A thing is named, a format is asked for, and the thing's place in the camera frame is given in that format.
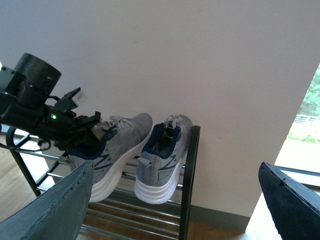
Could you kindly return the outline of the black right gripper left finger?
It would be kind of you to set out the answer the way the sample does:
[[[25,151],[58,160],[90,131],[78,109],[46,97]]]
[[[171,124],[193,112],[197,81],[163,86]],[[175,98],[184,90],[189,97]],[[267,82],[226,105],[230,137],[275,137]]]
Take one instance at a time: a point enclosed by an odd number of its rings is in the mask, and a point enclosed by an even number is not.
[[[86,161],[0,223],[2,240],[75,240],[91,198],[94,168]]]

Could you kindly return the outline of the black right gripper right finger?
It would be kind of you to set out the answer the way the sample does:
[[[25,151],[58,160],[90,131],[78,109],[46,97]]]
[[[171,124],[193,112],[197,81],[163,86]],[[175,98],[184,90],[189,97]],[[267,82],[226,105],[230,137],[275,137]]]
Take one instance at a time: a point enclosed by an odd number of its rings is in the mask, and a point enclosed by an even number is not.
[[[317,193],[267,162],[261,163],[258,179],[283,240],[320,238],[320,196]]]

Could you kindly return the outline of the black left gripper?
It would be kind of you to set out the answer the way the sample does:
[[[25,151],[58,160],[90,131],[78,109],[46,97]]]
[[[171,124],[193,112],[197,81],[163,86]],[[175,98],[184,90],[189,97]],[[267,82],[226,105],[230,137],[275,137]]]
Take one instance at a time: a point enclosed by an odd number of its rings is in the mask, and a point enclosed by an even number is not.
[[[0,69],[0,122],[23,130],[62,151],[92,154],[103,139],[101,113],[77,116],[73,109],[85,101],[81,88],[63,97],[52,96],[61,73],[42,59],[24,53],[15,68]]]

